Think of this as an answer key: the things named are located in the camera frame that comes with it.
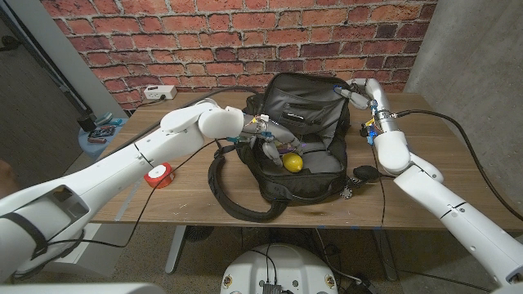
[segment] electrical outlet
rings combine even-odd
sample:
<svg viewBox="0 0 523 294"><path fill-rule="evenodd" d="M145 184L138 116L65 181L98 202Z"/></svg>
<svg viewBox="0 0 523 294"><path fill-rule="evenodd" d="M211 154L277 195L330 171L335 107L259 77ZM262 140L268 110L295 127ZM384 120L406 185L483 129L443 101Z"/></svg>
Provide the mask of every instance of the electrical outlet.
<svg viewBox="0 0 523 294"><path fill-rule="evenodd" d="M162 95L165 95L165 99L174 99L174 96L177 95L177 89L170 85L150 85L145 89L144 93L149 100L158 100Z"/></svg>

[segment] red object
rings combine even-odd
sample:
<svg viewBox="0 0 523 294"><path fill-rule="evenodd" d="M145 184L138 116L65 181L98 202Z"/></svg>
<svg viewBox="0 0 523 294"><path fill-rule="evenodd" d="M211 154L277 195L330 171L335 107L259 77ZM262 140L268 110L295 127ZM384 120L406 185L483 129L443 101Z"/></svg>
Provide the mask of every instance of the red object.
<svg viewBox="0 0 523 294"><path fill-rule="evenodd" d="M169 163L162 163L149 171L144 179L151 188L162 189L171 184L174 172Z"/></svg>

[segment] backpack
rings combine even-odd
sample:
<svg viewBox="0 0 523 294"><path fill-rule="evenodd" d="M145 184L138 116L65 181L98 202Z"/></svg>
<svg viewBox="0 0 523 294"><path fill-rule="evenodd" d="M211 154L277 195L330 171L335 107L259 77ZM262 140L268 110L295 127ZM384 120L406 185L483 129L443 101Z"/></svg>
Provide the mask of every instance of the backpack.
<svg viewBox="0 0 523 294"><path fill-rule="evenodd" d="M292 173L277 167L262 151L262 140L235 142L215 153L208 172L208 183L221 206L231 216L252 222L270 221L279 216L291 201L319 203L342 192L348 180L345 135L350 126L349 100L333 89L349 89L340 78L303 73L278 73L265 94L247 98L245 114L267 114L270 120L288 128L305 144L303 168ZM220 185L224 154L236 150L256 178L261 196L271 203L268 212L255 212L234 203Z"/></svg>

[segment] yellow ball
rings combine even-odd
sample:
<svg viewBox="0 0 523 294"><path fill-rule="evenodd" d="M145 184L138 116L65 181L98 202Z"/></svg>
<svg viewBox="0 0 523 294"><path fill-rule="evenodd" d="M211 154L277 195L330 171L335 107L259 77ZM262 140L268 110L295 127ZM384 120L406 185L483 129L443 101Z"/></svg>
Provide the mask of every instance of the yellow ball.
<svg viewBox="0 0 523 294"><path fill-rule="evenodd" d="M292 152L284 154L282 161L289 172L299 172L303 168L303 160L298 154Z"/></svg>

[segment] brick wall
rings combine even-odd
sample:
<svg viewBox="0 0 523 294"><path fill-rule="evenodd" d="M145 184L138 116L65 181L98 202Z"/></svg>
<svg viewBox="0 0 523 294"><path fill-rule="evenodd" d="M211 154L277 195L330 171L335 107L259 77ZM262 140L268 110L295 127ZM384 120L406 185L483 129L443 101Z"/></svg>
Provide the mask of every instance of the brick wall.
<svg viewBox="0 0 523 294"><path fill-rule="evenodd" d="M282 71L402 91L436 7L379 0L42 0L124 109L149 84L264 87Z"/></svg>

